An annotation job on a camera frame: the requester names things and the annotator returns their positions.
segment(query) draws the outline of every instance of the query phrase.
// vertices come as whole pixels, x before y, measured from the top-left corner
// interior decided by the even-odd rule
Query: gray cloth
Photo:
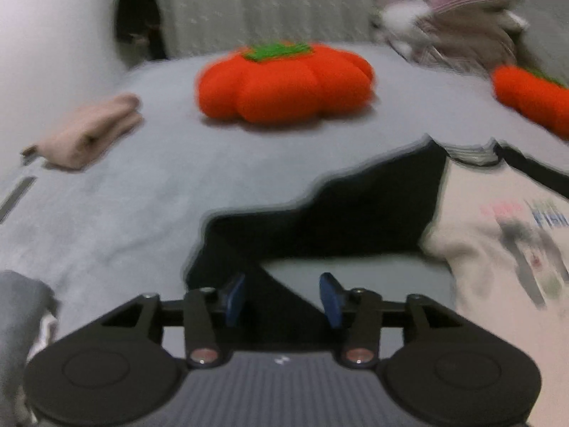
[[[0,272],[0,427],[16,425],[14,401],[40,321],[55,306],[51,289],[18,273]]]

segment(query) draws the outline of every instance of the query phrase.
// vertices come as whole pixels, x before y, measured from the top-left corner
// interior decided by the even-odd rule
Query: stuffed animal
[[[542,74],[502,66],[492,75],[498,101],[569,139],[569,89]]]
[[[373,78],[357,54],[278,43],[244,48],[207,67],[196,99],[212,119],[281,125],[363,108],[373,97]]]

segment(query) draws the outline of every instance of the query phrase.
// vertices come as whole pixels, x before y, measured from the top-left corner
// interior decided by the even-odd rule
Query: black cloth
[[[446,148],[429,140],[411,152],[328,180],[300,205],[213,216],[206,223],[203,245],[186,270],[187,286],[220,288],[236,273],[243,273],[254,340],[330,342],[333,338],[320,311],[272,278],[261,264],[285,258],[421,255],[420,240],[437,219],[437,207],[444,199],[449,162],[476,172],[505,162],[569,199],[567,175],[514,148],[495,143],[488,149],[461,149],[453,155],[451,159]],[[462,162],[465,156],[478,160]]]
[[[156,0],[118,0],[115,16],[115,37],[124,43],[139,39],[148,44],[149,57],[156,61],[168,59],[160,31],[161,15]]]

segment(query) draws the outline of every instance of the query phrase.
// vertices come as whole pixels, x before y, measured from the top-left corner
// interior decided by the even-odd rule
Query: pink folded cloth
[[[83,106],[65,120],[65,125],[51,136],[22,151],[35,152],[50,163],[79,170],[97,160],[113,142],[139,125],[140,99],[122,93],[109,101]]]
[[[516,64],[516,45],[499,23],[499,13],[477,9],[420,17],[416,25],[431,43],[414,53],[423,65],[447,65],[462,72],[490,73]]]

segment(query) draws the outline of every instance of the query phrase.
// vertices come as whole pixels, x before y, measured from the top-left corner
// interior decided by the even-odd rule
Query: bedsheet
[[[38,179],[0,224],[0,270],[53,288],[63,336],[142,292],[180,298],[182,271],[212,212],[291,202],[326,175],[388,155],[425,133],[458,145],[504,140],[569,171],[569,147],[495,101],[487,81],[410,65],[389,47],[338,46],[375,68],[377,99],[358,115],[290,130],[205,119],[193,84],[216,56],[131,71],[120,90],[142,98],[146,123],[136,133],[83,173],[45,168],[37,160],[5,175],[0,197],[23,175]],[[418,292],[453,304],[445,265],[420,258],[281,262],[269,271],[317,305],[324,271],[348,288],[375,289],[386,299]],[[400,345],[397,331],[382,345],[384,356],[393,352]],[[166,332],[164,346],[183,355],[181,333]]]

